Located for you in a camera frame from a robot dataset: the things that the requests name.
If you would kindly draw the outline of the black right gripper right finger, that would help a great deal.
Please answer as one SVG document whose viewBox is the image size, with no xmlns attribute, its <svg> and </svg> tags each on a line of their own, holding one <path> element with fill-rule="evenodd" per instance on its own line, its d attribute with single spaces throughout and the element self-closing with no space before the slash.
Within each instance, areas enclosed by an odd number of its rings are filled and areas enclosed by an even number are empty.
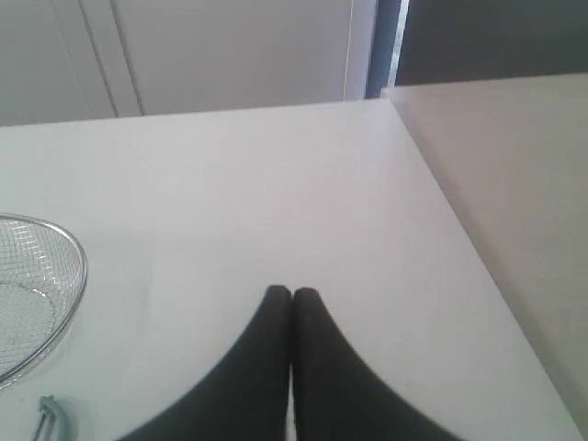
<svg viewBox="0 0 588 441">
<path fill-rule="evenodd" d="M 348 343 L 319 292 L 292 306 L 294 419 L 298 440 L 456 440 L 390 389 Z"/>
</svg>

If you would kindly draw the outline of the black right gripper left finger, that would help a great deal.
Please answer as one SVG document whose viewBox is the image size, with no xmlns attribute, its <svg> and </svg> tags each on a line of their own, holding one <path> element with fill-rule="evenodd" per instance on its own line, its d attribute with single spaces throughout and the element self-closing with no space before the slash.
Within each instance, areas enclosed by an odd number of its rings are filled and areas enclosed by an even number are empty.
<svg viewBox="0 0 588 441">
<path fill-rule="evenodd" d="M 125 440 L 284 440 L 292 294 L 267 288 L 221 361 L 179 401 Z"/>
</svg>

